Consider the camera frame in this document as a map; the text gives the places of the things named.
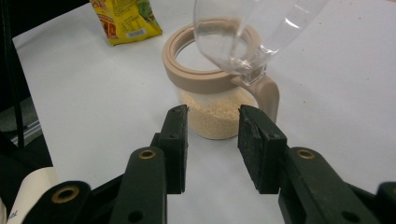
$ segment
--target snack bag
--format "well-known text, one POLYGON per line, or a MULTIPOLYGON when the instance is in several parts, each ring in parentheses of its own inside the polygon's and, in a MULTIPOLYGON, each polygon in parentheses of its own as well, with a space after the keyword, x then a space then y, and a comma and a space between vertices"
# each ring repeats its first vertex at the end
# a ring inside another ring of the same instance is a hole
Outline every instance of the snack bag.
POLYGON ((149 0, 90 0, 111 45, 161 35, 149 0))

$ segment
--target screw hole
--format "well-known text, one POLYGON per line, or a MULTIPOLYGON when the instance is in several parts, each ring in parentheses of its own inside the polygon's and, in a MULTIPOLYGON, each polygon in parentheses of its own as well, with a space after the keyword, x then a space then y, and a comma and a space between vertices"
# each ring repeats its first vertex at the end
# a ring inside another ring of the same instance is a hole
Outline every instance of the screw hole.
POLYGON ((77 186, 66 186, 58 189, 52 195, 53 203, 67 203, 75 199, 79 194, 79 188, 77 186))
POLYGON ((142 211, 133 211, 129 214, 128 220, 132 223, 139 222, 143 219, 143 212, 142 211))
POLYGON ((307 159, 307 160, 312 160, 315 158, 315 154, 305 150, 305 149, 300 149, 297 151, 297 154, 299 157, 303 158, 303 159, 307 159))
POLYGON ((140 159, 143 159, 143 160, 151 159, 151 158, 155 157, 155 151, 153 151, 151 149, 144 150, 139 153, 139 157, 140 157, 140 159))
POLYGON ((351 212, 344 211, 343 217, 344 217, 344 219, 346 219, 350 222, 353 222, 353 223, 361 222, 361 219, 358 216, 356 216, 354 213, 351 213, 351 212))

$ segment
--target beige plastic lid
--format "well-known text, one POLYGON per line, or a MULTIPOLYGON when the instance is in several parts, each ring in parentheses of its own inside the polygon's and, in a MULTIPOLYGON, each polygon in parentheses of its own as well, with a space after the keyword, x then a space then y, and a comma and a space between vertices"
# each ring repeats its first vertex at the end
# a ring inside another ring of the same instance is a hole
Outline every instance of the beige plastic lid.
POLYGON ((197 71, 177 62, 178 53, 194 41, 193 25, 187 25, 175 32, 163 47, 163 65, 169 79, 184 91, 209 94, 228 91, 236 87, 230 75, 220 69, 197 71))

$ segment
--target table surface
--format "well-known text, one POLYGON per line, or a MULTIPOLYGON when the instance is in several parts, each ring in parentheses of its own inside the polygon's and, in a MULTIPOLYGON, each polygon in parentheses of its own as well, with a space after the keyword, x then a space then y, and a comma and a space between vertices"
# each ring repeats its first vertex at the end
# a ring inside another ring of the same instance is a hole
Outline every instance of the table surface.
MULTIPOLYGON (((15 47, 61 181, 96 188, 123 173, 178 105, 163 44, 191 23, 193 1, 151 0, 163 34, 111 47, 91 5, 16 36, 15 47)), ((268 64, 280 88, 277 125, 348 183, 375 193, 396 180, 396 3, 330 0, 268 64)), ((189 132, 187 186, 168 196, 169 223, 283 223, 260 195, 236 138, 189 132)))

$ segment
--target glass jar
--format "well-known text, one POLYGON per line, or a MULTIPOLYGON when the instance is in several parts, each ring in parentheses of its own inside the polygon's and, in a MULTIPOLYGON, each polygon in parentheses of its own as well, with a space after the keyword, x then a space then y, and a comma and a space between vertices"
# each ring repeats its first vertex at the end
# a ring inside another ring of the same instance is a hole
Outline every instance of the glass jar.
MULTIPOLYGON (((254 43, 255 35, 246 35, 247 43, 254 43)), ((252 85, 236 75, 220 69, 197 71, 182 66, 176 59, 182 49, 194 40, 193 26, 174 33, 163 47, 166 73, 176 86, 181 104, 189 108, 189 127, 209 139, 226 139, 238 134, 239 108, 255 105, 276 121, 279 90, 268 76, 252 85)))

